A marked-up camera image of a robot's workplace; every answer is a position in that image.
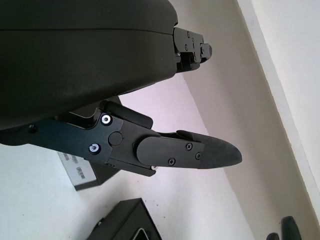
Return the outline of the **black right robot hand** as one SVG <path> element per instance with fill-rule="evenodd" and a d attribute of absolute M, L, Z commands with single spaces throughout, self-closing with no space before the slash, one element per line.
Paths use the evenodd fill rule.
<path fill-rule="evenodd" d="M 266 240 L 302 240 L 298 225 L 292 216 L 281 219 L 281 238 L 276 232 L 267 235 Z"/>

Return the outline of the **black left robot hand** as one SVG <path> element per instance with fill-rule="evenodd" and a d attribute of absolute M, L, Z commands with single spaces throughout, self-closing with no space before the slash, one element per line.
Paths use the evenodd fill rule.
<path fill-rule="evenodd" d="M 110 101 L 211 58 L 201 34 L 177 25 L 167 0 L 1 1 L 0 142 L 148 177 L 239 164 L 227 141 L 156 132 L 150 117 Z"/>

